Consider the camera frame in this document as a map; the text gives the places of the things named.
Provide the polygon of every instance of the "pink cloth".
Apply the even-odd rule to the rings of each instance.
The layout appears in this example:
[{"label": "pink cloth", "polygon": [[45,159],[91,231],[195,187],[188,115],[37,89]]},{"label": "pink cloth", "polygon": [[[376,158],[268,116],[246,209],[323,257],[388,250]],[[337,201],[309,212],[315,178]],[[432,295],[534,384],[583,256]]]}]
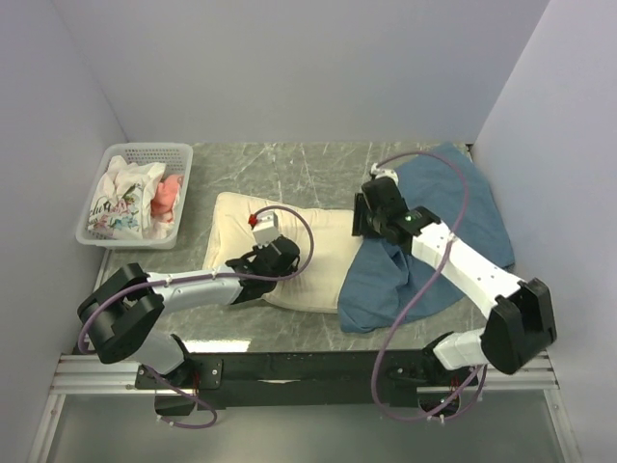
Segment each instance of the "pink cloth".
[{"label": "pink cloth", "polygon": [[163,217],[165,221],[174,219],[172,210],[174,208],[175,197],[180,191],[183,180],[183,176],[174,174],[165,178],[158,184],[154,199],[150,203],[150,215],[152,217],[161,215],[165,216]]}]

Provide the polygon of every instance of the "laundry basket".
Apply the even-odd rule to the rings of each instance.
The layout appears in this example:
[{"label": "laundry basket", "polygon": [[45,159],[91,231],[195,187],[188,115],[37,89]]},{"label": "laundry basket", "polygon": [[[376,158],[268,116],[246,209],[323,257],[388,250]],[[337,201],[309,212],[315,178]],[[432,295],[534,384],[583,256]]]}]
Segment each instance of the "laundry basket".
[{"label": "laundry basket", "polygon": [[[180,199],[175,209],[174,228],[168,236],[161,239],[112,239],[100,233],[88,230],[88,216],[90,206],[94,196],[94,190],[98,181],[107,171],[109,161],[112,157],[120,155],[128,163],[136,162],[139,165],[149,164],[150,162],[164,162],[165,174],[163,178],[171,174],[184,176],[182,187],[180,188]],[[81,244],[100,246],[108,249],[172,249],[177,240],[177,231],[182,218],[182,209],[186,199],[186,189],[189,184],[189,174],[191,172],[191,161],[193,160],[193,149],[181,143],[124,143],[113,145],[105,150],[103,158],[94,176],[94,183],[90,189],[88,199],[81,212],[79,225],[75,237]]]}]

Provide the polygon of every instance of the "blue cloth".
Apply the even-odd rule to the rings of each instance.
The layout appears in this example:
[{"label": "blue cloth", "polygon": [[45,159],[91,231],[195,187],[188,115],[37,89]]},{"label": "blue cloth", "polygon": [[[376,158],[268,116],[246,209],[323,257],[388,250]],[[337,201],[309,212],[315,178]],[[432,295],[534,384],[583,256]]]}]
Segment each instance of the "blue cloth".
[{"label": "blue cloth", "polygon": [[[512,265],[512,246],[488,181],[454,145],[443,144],[433,152],[456,164],[468,182],[469,206],[457,235],[496,265]],[[408,208],[423,205],[452,227],[463,200],[458,176],[429,156],[414,158],[395,170]],[[365,239],[338,297],[341,330],[366,333],[390,326],[433,272],[428,264],[404,255],[398,246],[384,239]],[[456,286],[439,277],[407,314],[405,322],[438,313],[462,297]]]}]

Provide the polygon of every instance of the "red component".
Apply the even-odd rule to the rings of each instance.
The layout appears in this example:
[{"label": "red component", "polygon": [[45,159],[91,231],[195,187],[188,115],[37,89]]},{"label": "red component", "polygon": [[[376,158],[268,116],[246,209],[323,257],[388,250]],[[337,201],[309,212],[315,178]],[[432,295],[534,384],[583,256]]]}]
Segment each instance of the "red component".
[{"label": "red component", "polygon": [[251,214],[249,216],[249,225],[251,226],[252,229],[255,228],[255,225],[257,225],[257,216],[254,214]]}]

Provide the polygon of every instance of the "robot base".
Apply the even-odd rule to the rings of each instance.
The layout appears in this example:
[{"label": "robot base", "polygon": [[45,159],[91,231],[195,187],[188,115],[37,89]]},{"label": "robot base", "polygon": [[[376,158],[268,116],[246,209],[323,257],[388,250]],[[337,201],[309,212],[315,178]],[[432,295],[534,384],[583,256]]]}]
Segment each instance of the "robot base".
[{"label": "robot base", "polygon": [[[326,405],[372,403],[370,377],[376,351],[313,353],[189,354],[199,377],[199,395],[215,409],[246,406]],[[449,387],[463,382],[468,368],[448,371],[436,365],[426,350],[392,350],[380,372],[379,394],[393,407],[417,407],[418,387]],[[188,378],[180,388],[195,388]],[[140,368],[136,389],[161,389]],[[187,399],[167,396],[170,415]]]}]

